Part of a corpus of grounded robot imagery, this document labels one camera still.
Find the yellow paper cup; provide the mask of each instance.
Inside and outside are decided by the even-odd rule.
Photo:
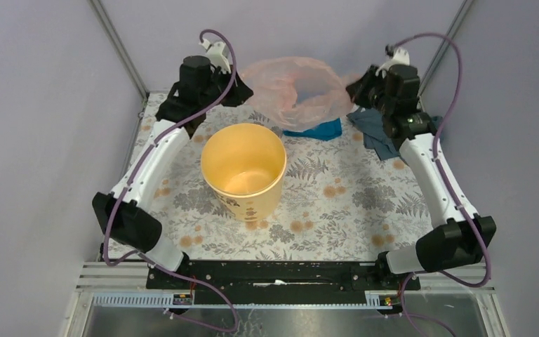
[[[286,149],[268,128],[231,125],[204,146],[201,172],[232,216],[241,221],[261,220],[280,202]]]

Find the white wall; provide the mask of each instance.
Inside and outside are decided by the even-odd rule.
[[[0,1],[0,337],[58,332],[139,109],[87,1]]]
[[[151,91],[178,80],[185,56],[201,54],[199,32],[213,28],[234,45],[241,70],[282,56],[324,60],[340,75],[385,60],[385,45],[417,32],[447,32],[463,0],[103,0],[128,54]],[[417,46],[426,70],[439,41]]]
[[[472,203],[498,225],[493,278],[512,336],[539,336],[539,1],[478,1],[455,39],[465,73],[444,149]],[[448,53],[423,96],[447,108]]]

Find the table surface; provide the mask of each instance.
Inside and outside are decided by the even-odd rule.
[[[132,162],[166,94],[149,97]],[[255,123],[281,136],[288,155],[281,203],[265,220],[231,219],[205,183],[206,141],[235,123]],[[412,171],[400,159],[380,161],[342,118],[342,136],[322,141],[281,134],[247,105],[216,107],[171,164],[150,213],[190,258],[232,260],[375,260],[381,251],[414,243],[432,227]],[[111,240],[111,258],[130,249]]]

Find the blue towel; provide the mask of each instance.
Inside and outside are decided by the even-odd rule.
[[[374,149],[381,160],[399,157],[399,152],[396,151],[394,143],[383,132],[383,121],[379,111],[359,107],[347,116],[354,126],[363,133],[363,142],[366,149]],[[432,117],[432,121],[435,126],[439,126],[441,117]]]
[[[342,122],[340,122],[339,118],[334,119],[333,121],[321,123],[320,125],[303,132],[284,130],[284,135],[290,137],[307,137],[320,140],[331,140],[342,135]]]

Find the plastic bag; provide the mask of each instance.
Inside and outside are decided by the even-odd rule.
[[[253,89],[246,104],[278,126],[305,131],[345,116],[352,109],[347,82],[325,62],[313,58],[277,58],[247,67],[241,77]]]

